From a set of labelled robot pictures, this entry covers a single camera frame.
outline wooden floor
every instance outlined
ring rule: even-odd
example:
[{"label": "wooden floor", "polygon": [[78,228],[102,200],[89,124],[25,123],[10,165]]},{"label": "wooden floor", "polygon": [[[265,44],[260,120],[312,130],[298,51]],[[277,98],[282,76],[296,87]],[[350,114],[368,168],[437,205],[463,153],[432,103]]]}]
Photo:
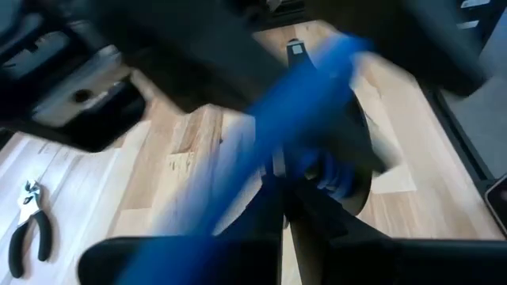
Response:
[{"label": "wooden floor", "polygon": [[[256,37],[283,58],[290,39],[304,40],[311,53],[333,33],[319,23],[304,23]],[[502,239],[414,79],[374,55],[360,60],[353,88],[372,134],[388,142],[399,160],[396,168],[374,179],[360,218],[393,237]],[[135,79],[147,97],[156,97],[158,91],[141,74]],[[76,262],[93,243],[153,233],[162,211],[181,203],[172,198],[195,165],[212,163],[209,154],[237,121],[251,119],[213,106],[183,115],[155,98],[145,120],[99,154],[16,134],[0,152],[0,284],[77,283]],[[7,252],[19,216],[16,198],[27,178],[44,186],[55,247],[49,262],[38,261],[39,230],[32,225],[25,243],[27,272],[23,279],[13,279]],[[224,225],[259,186],[257,175]],[[212,193],[202,196],[207,203]],[[177,212],[166,221],[178,222]],[[291,240],[285,230],[282,283],[300,284]]]}]

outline pliers jaw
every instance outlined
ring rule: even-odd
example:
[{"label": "pliers jaw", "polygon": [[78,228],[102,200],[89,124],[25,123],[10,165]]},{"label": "pliers jaw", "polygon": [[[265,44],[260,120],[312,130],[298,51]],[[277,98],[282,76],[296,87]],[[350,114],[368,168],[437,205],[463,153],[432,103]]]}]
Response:
[{"label": "pliers jaw", "polygon": [[27,180],[25,188],[17,199],[17,205],[21,209],[18,226],[30,220],[30,217],[40,211],[40,185],[34,180]]}]

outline pliers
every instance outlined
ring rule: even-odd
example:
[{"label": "pliers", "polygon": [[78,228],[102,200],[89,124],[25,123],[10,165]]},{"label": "pliers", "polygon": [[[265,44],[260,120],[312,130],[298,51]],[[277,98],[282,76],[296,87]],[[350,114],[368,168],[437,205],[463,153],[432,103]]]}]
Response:
[{"label": "pliers", "polygon": [[20,278],[23,269],[23,240],[29,228],[29,220],[33,217],[40,229],[39,260],[49,258],[52,247],[52,228],[49,218],[40,209],[40,186],[34,180],[27,180],[21,190],[17,204],[21,209],[19,222],[10,239],[9,269],[14,278]]}]

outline blue tool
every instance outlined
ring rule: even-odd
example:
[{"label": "blue tool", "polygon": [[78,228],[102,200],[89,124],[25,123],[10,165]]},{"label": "blue tool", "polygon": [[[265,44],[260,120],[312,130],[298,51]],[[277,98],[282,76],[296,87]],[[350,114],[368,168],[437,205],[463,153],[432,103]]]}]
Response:
[{"label": "blue tool", "polygon": [[[206,208],[200,208],[202,203],[197,202],[201,196],[191,197],[196,203],[191,201],[178,209],[188,219],[190,230],[186,235],[211,235],[247,179],[271,158],[276,148],[296,142],[305,131],[318,130],[318,126],[328,123],[324,110],[330,107],[340,110],[351,100],[349,81],[353,76],[354,56],[366,46],[363,40],[348,36],[328,40],[314,64],[309,59],[303,60],[248,111],[256,120],[256,141],[240,151],[231,148],[234,153],[227,154],[229,158],[216,166],[222,171],[213,172],[208,165],[200,165],[189,187],[213,187],[216,197]],[[186,283],[196,274],[195,260],[206,258],[211,251],[211,243],[205,242],[191,253],[165,252],[160,247],[154,249],[147,245],[133,259],[120,283]],[[179,258],[177,268],[166,268],[165,260],[174,256]]]}]

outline black handle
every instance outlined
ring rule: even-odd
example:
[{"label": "black handle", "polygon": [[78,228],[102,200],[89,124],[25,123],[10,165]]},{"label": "black handle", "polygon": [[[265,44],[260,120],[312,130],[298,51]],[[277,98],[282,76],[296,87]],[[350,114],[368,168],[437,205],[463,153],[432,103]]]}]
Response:
[{"label": "black handle", "polygon": [[46,261],[51,254],[53,233],[49,218],[43,211],[38,211],[33,218],[37,221],[40,230],[39,260]]},{"label": "black handle", "polygon": [[9,270],[14,278],[20,278],[25,270],[23,269],[23,239],[29,224],[26,222],[14,231],[9,244]]}]

